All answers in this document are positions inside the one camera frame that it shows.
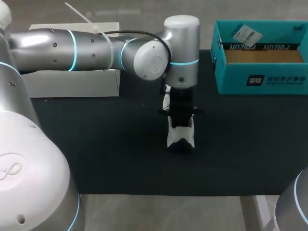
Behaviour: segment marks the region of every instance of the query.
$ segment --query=black mat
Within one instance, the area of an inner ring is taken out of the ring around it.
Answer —
[[[280,194],[308,164],[308,97],[222,96],[201,51],[192,155],[166,151],[160,80],[122,73],[119,98],[33,99],[80,193]]]

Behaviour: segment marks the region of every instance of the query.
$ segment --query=open box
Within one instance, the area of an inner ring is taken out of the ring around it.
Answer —
[[[251,47],[243,26],[262,35]],[[221,94],[308,94],[308,22],[216,21],[211,56]]]

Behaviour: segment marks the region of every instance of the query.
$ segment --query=cyan led ring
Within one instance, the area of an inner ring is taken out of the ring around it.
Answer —
[[[78,207],[77,207],[77,211],[76,211],[74,220],[73,220],[71,226],[67,229],[67,231],[70,231],[70,230],[72,229],[72,227],[74,226],[74,223],[76,222],[76,219],[77,219],[77,217],[78,217],[79,208],[80,208],[80,195],[78,194]]]
[[[299,214],[302,216],[303,220],[306,222],[306,224],[308,224],[308,219],[306,218],[306,216],[304,215],[300,205],[299,205],[299,202],[298,202],[298,198],[297,198],[297,193],[296,193],[296,185],[297,185],[297,180],[300,176],[300,174],[297,176],[296,180],[295,180],[295,184],[294,184],[294,198],[295,198],[295,203],[296,203],[296,206],[297,206],[297,209],[299,211]]]
[[[187,65],[192,65],[192,64],[196,64],[197,62],[199,62],[199,59],[189,62],[189,63],[175,63],[175,62],[170,62],[171,65],[177,65],[177,66],[187,66]]]
[[[122,62],[123,51],[124,51],[124,48],[126,47],[126,45],[127,45],[129,42],[133,41],[133,40],[136,40],[136,38],[133,38],[133,39],[127,41],[127,42],[123,45],[122,50],[121,50],[120,61],[121,61],[121,66],[122,66],[122,68],[123,68],[124,70],[126,70],[126,69],[124,68],[123,62]]]
[[[72,71],[76,65],[76,62],[77,62],[77,44],[76,44],[76,39],[75,39],[75,36],[73,34],[72,31],[70,30],[67,30],[71,36],[72,36],[72,39],[73,39],[73,43],[74,43],[74,60],[73,60],[73,64],[72,64],[72,67],[69,69],[69,71]]]
[[[4,66],[7,66],[9,67],[10,69],[13,69],[15,72],[17,72],[19,74],[19,72],[17,71],[17,69],[9,64],[6,64],[6,63],[3,63],[3,62],[0,62],[0,65],[4,65]]]

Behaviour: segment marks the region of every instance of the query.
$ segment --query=white shoe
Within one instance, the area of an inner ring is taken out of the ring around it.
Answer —
[[[166,84],[166,93],[163,101],[163,110],[169,110],[170,86]],[[168,116],[167,148],[172,152],[191,152],[194,150],[194,122],[190,118],[188,127],[172,127],[171,117]]]

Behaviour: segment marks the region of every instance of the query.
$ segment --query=gray floor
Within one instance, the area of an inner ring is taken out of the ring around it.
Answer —
[[[215,20],[308,20],[307,0],[67,0],[93,22],[158,32],[164,19],[191,14],[201,22],[201,49],[211,44]],[[13,30],[31,24],[83,23],[64,0],[5,0]],[[277,196],[267,196],[273,212]],[[239,197],[84,195],[85,231],[244,231]]]
[[[271,214],[277,199],[267,196]],[[245,223],[238,196],[82,195],[82,200],[85,231],[259,231],[256,221]]]
[[[31,24],[80,23],[68,1],[93,22],[120,22],[122,29],[158,32],[164,19],[191,14],[201,22],[201,48],[211,45],[215,20],[307,20],[307,0],[4,0],[13,13],[13,29]]]

